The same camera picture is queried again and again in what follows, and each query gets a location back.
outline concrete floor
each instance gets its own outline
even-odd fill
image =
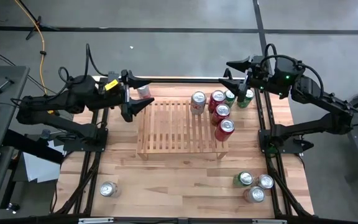
[[[51,26],[258,28],[252,0],[33,0],[26,3]],[[358,0],[259,0],[259,7],[265,29],[358,30]],[[7,19],[0,26],[31,25],[14,1],[0,0],[0,19]],[[26,35],[27,32],[0,31],[0,53],[17,65],[30,67],[30,75],[39,80],[40,38],[36,34],[25,41]],[[100,70],[118,72],[127,68],[138,76],[220,77],[228,60],[261,54],[258,34],[44,32],[44,37],[48,53],[44,64],[45,84],[55,91],[62,86],[57,75],[60,66],[65,66],[73,76],[83,73],[85,43],[90,44]],[[335,92],[342,99],[358,93],[358,35],[269,34],[266,39],[277,46],[280,54],[315,68],[327,92]],[[29,94],[42,92],[28,83],[23,95]],[[292,100],[290,106],[295,123],[318,119],[324,114],[313,105],[300,105]],[[44,127],[23,126],[13,121],[11,128],[36,134]],[[306,138],[315,143],[304,157],[315,214],[358,221],[358,181],[348,184],[344,180],[346,174],[358,170],[358,155],[347,137],[323,133]],[[23,204],[16,217],[48,213],[46,202],[52,197],[53,185],[31,189],[16,197]],[[34,200],[41,189],[50,196],[43,202]],[[8,216],[0,213],[0,218]]]

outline wooden table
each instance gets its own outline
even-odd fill
[[[201,90],[207,97],[214,90],[225,90],[218,84],[151,84],[156,100],[188,100]],[[288,100],[270,95],[276,123],[293,124]],[[136,154],[139,118],[126,123],[120,110],[111,110],[108,118],[109,139],[102,153],[98,181],[94,192],[92,216],[105,217],[209,217],[272,218],[272,198],[266,191],[262,203],[247,203],[243,188],[233,187],[234,174],[248,170],[254,176],[266,174],[264,155],[257,140],[259,119],[255,100],[244,110],[231,115],[236,132],[229,138],[229,152],[221,160],[214,154],[156,154],[143,161]],[[90,123],[92,113],[85,111],[74,117],[78,123]],[[78,185],[84,153],[74,152],[63,163],[58,180],[59,209]],[[288,188],[306,211],[313,207],[305,171],[299,158],[284,154],[283,164]],[[117,182],[122,188],[119,198],[101,196],[104,181]],[[84,209],[88,189],[84,191]],[[283,197],[278,190],[280,208]]]

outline aluminum can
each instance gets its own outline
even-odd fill
[[[220,104],[215,108],[214,113],[212,114],[211,124],[217,126],[222,120],[229,118],[230,107],[225,104]]]
[[[234,100],[236,99],[236,96],[230,90],[226,90],[224,92],[224,96],[226,97],[226,99],[224,100],[224,104],[228,105],[231,108],[234,103]]]
[[[224,103],[225,98],[226,97],[224,96],[224,93],[221,90],[214,91],[211,94],[211,97],[209,97],[208,111],[210,113],[213,113],[217,105]]]
[[[121,190],[116,183],[106,181],[100,186],[100,194],[105,197],[118,197],[121,194]]]
[[[206,103],[206,96],[202,91],[197,91],[191,96],[191,108],[192,114],[200,115],[204,112]]]
[[[254,178],[247,171],[243,171],[239,174],[234,175],[233,177],[233,184],[238,187],[250,186],[253,183],[253,181]]]
[[[141,99],[147,99],[152,97],[152,95],[150,94],[149,85],[144,85],[142,87],[137,88],[136,90]]]
[[[243,193],[244,199],[250,203],[259,203],[265,200],[265,191],[258,186],[246,189]]]
[[[222,120],[215,130],[215,138],[218,141],[226,141],[234,132],[234,121],[231,119]]]
[[[247,94],[246,97],[244,98],[244,101],[243,102],[237,101],[237,106],[240,108],[246,108],[253,98],[254,98],[254,92],[252,90],[247,90]]]
[[[267,174],[262,174],[255,179],[255,184],[265,190],[271,189],[274,184],[274,180]]]

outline wooden slatted shelf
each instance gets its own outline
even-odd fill
[[[193,115],[190,101],[155,101],[140,112],[137,153],[216,153],[222,159],[229,150],[227,141],[215,139],[215,127],[208,104],[201,115]]]

